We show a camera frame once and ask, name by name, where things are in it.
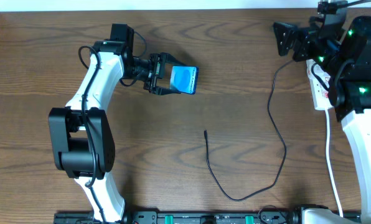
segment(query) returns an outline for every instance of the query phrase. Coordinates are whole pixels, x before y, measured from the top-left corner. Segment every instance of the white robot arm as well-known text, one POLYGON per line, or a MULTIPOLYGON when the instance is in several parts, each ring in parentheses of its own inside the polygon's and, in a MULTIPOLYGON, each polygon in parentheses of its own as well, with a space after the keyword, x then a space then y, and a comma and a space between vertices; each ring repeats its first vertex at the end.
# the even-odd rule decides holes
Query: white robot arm
MULTIPOLYGON (((371 223, 371 109, 357 114, 350 112, 342 119, 342 128, 349 140, 360 185, 361 222, 371 223)), ((302 211, 302 223, 354 223, 325 208, 302 211)))
MULTIPOLYGON (((99 52, 98 57, 101 60, 101 66, 89 89, 86 110, 98 108, 107 111, 115 86, 123 77, 124 65, 122 56, 115 55, 113 52, 99 52)), ((82 109, 82 95, 95 72, 96 66, 96 55, 92 54, 90 57, 89 69, 79 90, 65 107, 71 110, 82 109)), ((77 179, 75 178, 75 181, 85 191, 94 209, 94 219, 105 220, 106 222, 122 220, 124 214, 124 199, 119 194, 111 173, 106 172, 103 179, 95 180, 92 187, 93 193, 85 186, 91 179, 91 177, 80 176, 77 179)))
POLYGON ((103 222, 122 220, 125 205, 110 173, 115 144, 106 111, 116 84, 131 86, 141 80, 150 93, 180 93, 175 88, 159 87, 157 80, 163 78, 167 63, 184 64, 167 53, 151 54, 149 60, 134 57, 133 37, 134 31, 126 24, 113 24, 109 40, 81 47, 79 56, 82 48, 92 53, 87 74, 65 108, 52 108, 49 114, 55 165, 83 188, 93 206, 94 219, 103 222), (122 79, 133 81, 126 85, 122 79), (70 135, 85 129, 87 138, 70 135))

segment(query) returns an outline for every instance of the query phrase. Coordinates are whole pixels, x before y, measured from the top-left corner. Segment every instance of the black cable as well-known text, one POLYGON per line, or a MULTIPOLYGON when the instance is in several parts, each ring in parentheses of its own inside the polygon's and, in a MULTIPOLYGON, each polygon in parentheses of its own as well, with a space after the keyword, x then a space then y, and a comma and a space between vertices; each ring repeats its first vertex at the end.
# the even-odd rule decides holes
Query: black cable
POLYGON ((260 221, 261 222, 263 222, 264 224, 267 224, 267 222, 265 222, 265 221, 263 221, 262 219, 261 219, 261 216, 260 216, 260 212, 262 212, 263 211, 263 209, 265 209, 265 208, 267 208, 267 207, 273 207, 273 208, 275 208, 278 212, 279 212, 279 214, 286 220, 286 216, 276 207, 276 206, 274 206, 274 205, 266 205, 266 206, 263 206, 263 208, 261 208, 260 210, 259 210, 259 212, 258 212, 258 219, 260 219, 260 221))
POLYGON ((291 60, 291 61, 285 63, 283 66, 281 66, 281 67, 280 67, 280 68, 275 72, 275 74, 274 74, 274 79, 273 79, 273 87, 272 87, 272 89, 271 89, 271 93, 270 93, 270 96, 269 96, 269 98, 268 98, 268 102, 267 102, 267 112, 268 112, 268 116, 270 117, 270 120, 271 120, 271 122, 273 123, 273 126, 274 126, 274 128, 275 128, 275 130, 276 130, 276 132, 277 132, 278 137, 281 139, 281 142, 282 142, 283 145, 284 145, 284 157, 283 157, 283 160, 282 160, 282 162, 281 162, 281 165, 279 166, 278 173, 277 173, 277 176, 275 177, 275 180, 274 180, 273 184, 271 184, 270 186, 265 187, 265 188, 263 188, 263 189, 257 190, 256 192, 253 192, 252 194, 247 195, 246 197, 243 197, 243 198, 240 198, 240 199, 235 199, 235 198, 230 197, 230 196, 229 196, 229 195, 228 195, 228 194, 223 190, 222 186, 219 184, 218 180, 216 179, 215 174, 213 173, 212 169, 210 168, 210 164, 209 164, 209 147, 208 147, 208 145, 209 145, 209 143, 208 143, 208 132, 207 132, 206 129, 205 129, 205 131, 204 131, 205 143, 206 143, 206 163, 207 163, 207 165, 208 165, 208 170, 209 170, 210 174, 212 175, 213 179, 215 180, 217 186, 219 187, 219 189, 220 189, 220 190, 222 191, 222 193, 224 194, 224 196, 226 196, 228 199, 230 199, 230 200, 232 200, 232 201, 235 201, 235 202, 241 202, 241 201, 246 200, 246 199, 248 199, 248 198, 250 198, 250 197, 252 197, 252 196, 254 196, 254 195, 258 194, 258 193, 264 192, 265 190, 268 190, 268 189, 274 187, 274 185, 277 183, 277 180, 278 180, 278 178, 279 178, 279 175, 280 175, 280 173, 281 173, 281 170, 282 170, 282 168, 283 168, 283 166, 284 166, 284 162, 285 162, 285 159, 286 159, 286 144, 285 144, 284 139, 282 138, 281 134, 279 133, 278 128, 277 128, 277 126, 275 125, 273 118, 271 117, 271 113, 270 113, 270 101, 271 101, 271 97, 273 96, 273 92, 274 92, 274 89, 275 89, 275 79, 276 79, 276 77, 277 77, 278 72, 279 72, 282 68, 284 68, 285 66, 289 65, 291 62, 293 62, 293 60, 291 60))
POLYGON ((144 46, 145 46, 144 52, 142 52, 142 54, 140 56, 136 56, 136 57, 142 57, 147 52, 147 41, 146 41, 146 39, 144 39, 144 37, 142 37, 142 35, 140 35, 136 31, 134 33, 137 34, 140 37, 140 39, 143 40, 143 42, 144 42, 144 46))
POLYGON ((83 119, 83 124, 85 125, 85 129, 86 129, 86 133, 87 133, 87 138, 89 140, 89 143, 90 143, 90 147, 92 149, 92 156, 93 156, 93 175, 92 175, 92 180, 87 182, 85 184, 85 186, 87 188, 91 188, 94 184, 94 181, 96 180, 96 173, 97 173, 97 156, 96 156, 96 150, 94 148, 94 142, 93 142, 93 137, 92 137, 92 134, 90 132, 90 128, 88 126, 88 119, 87 119, 87 116, 86 116, 86 101, 87 101, 87 94, 88 94, 88 91, 91 87, 91 85, 93 84, 93 81, 101 67, 101 60, 100 60, 100 57, 98 56, 96 50, 93 48, 93 47, 90 47, 90 46, 81 46, 79 48, 79 51, 78 51, 78 55, 79 55, 79 59, 80 59, 80 62, 83 64, 83 66, 85 66, 86 68, 88 68, 88 66, 86 65, 86 63, 83 61, 82 59, 82 50, 83 49, 89 49, 90 50, 90 53, 91 54, 94 54, 96 59, 97 59, 97 64, 96 64, 96 69, 94 70, 94 73, 90 79, 90 81, 87 83, 87 86, 85 88, 85 92, 84 94, 82 95, 82 119, 83 119))
POLYGON ((344 5, 340 5, 337 8, 342 9, 342 8, 345 8, 345 7, 355 6, 355 5, 358 5, 358 4, 364 4, 364 3, 368 3, 368 2, 371 2, 371 0, 359 0, 359 1, 347 3, 347 4, 344 4, 344 5))
POLYGON ((129 85, 126 84, 126 83, 124 83, 122 79, 119 79, 119 82, 120 82, 124 87, 131 87, 132 85, 134 85, 134 84, 137 82, 137 80, 140 79, 140 77, 141 77, 141 73, 139 73, 139 74, 136 76, 136 78, 134 78, 134 80, 131 81, 131 83, 130 83, 129 85))
POLYGON ((101 219, 103 220, 103 223, 105 224, 106 221, 105 221, 105 217, 104 217, 104 211, 103 211, 103 207, 100 205, 100 203, 98 202, 97 200, 97 196, 96 196, 96 193, 94 192, 94 189, 93 187, 90 187, 90 192, 92 193, 92 197, 94 199, 94 202, 96 203, 99 211, 100 211, 100 214, 101 214, 101 219))
POLYGON ((327 91, 329 91, 329 88, 327 87, 327 85, 324 83, 324 81, 314 72, 314 67, 316 66, 316 65, 318 65, 317 63, 314 63, 313 65, 311 65, 311 68, 310 68, 310 70, 311 70, 311 73, 312 73, 312 75, 314 75, 314 77, 316 77, 317 78, 317 81, 322 85, 322 87, 325 89, 325 90, 327 90, 327 91))
POLYGON ((337 82, 339 81, 340 79, 340 75, 342 74, 343 70, 345 69, 346 65, 350 64, 350 63, 354 63, 354 60, 353 59, 347 59, 346 61, 344 61, 342 63, 342 65, 340 65, 339 67, 339 70, 337 71, 336 73, 336 76, 334 78, 334 84, 337 85, 337 82))

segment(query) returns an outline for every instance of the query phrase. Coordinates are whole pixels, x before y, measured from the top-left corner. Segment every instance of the power strip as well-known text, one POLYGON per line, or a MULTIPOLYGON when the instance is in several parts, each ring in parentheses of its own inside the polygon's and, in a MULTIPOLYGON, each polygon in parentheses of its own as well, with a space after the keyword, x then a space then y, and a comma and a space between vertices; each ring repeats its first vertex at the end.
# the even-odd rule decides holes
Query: power strip
MULTIPOLYGON (((314 75, 311 73, 311 67, 315 63, 314 60, 307 60, 306 63, 308 66, 307 73, 310 80, 310 88, 312 101, 314 103, 314 109, 328 110, 329 108, 332 108, 332 105, 329 102, 328 98, 328 91, 321 86, 317 78, 314 77, 314 75)), ((318 75, 327 86, 329 86, 328 81, 330 76, 328 75, 328 73, 324 72, 319 65, 314 66, 314 73, 318 75)))

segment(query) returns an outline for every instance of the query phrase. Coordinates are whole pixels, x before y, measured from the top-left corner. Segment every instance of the blue object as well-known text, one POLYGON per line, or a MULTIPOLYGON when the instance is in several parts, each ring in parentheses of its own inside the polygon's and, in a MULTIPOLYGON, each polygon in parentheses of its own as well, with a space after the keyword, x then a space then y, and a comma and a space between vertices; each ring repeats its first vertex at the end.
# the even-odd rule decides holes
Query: blue object
POLYGON ((198 71, 198 67, 173 66, 170 89, 195 94, 198 71))

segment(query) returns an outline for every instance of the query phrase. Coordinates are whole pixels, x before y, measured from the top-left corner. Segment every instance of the wooden table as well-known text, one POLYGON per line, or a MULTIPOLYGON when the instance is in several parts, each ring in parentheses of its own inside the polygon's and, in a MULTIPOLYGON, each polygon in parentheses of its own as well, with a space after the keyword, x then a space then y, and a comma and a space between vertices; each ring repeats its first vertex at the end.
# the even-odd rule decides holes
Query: wooden table
MULTIPOLYGON (((112 23, 142 34, 148 54, 169 52, 200 67, 195 95, 151 95, 117 86, 108 109, 116 144, 113 175, 132 207, 161 211, 250 211, 299 203, 337 210, 325 160, 325 116, 315 111, 306 64, 280 72, 271 112, 288 145, 283 156, 266 104, 279 57, 274 21, 306 26, 315 9, 22 12, 0 15, 0 223, 51 223, 57 211, 88 211, 81 188, 53 162, 47 115, 77 91, 86 70, 77 50, 109 37, 112 23)), ((351 9, 351 19, 371 9, 351 9)), ((135 36, 134 54, 143 51, 135 36)), ((349 143, 331 111, 331 156, 344 210, 360 209, 349 143)))

